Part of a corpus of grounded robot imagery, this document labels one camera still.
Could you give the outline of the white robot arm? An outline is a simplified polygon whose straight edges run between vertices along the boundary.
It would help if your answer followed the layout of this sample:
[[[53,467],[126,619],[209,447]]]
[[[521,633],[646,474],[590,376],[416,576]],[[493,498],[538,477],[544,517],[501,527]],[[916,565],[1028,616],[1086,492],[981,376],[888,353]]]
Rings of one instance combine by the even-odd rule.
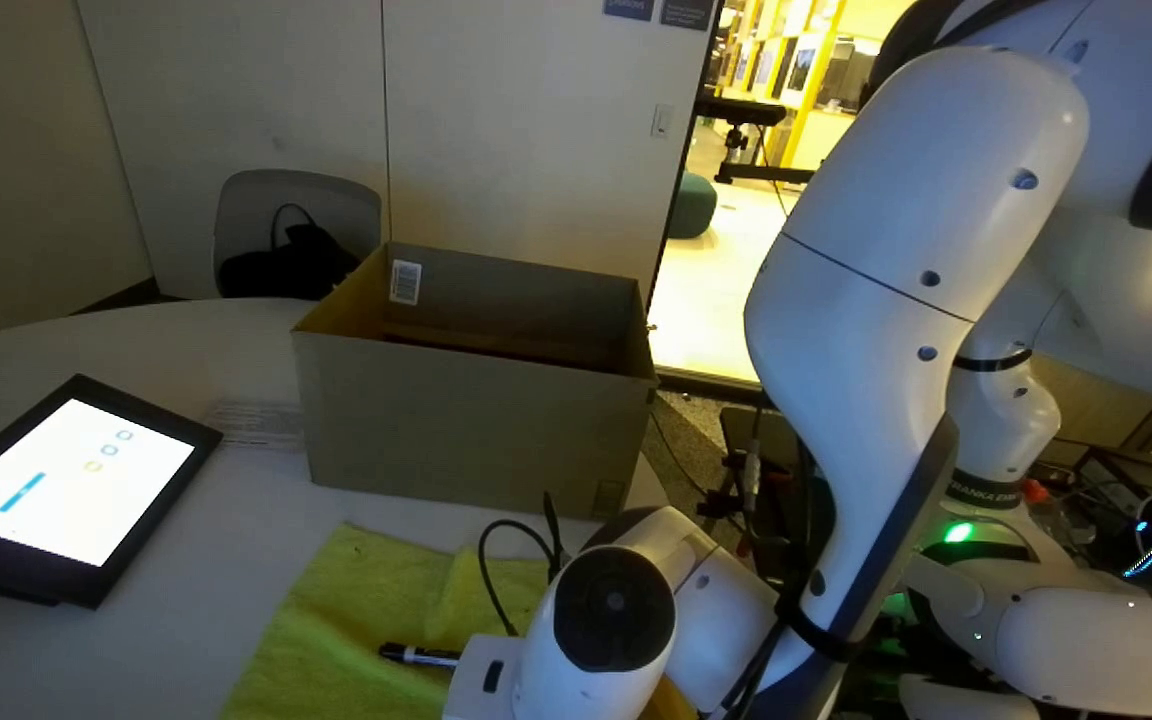
[[[610,520],[530,633],[466,649],[446,720],[827,720],[894,594],[981,689],[957,720],[1152,715],[1152,589],[1026,505],[1059,427],[1044,361],[1152,391],[1152,0],[922,0],[751,282],[762,390],[833,527],[768,586],[678,508]]]

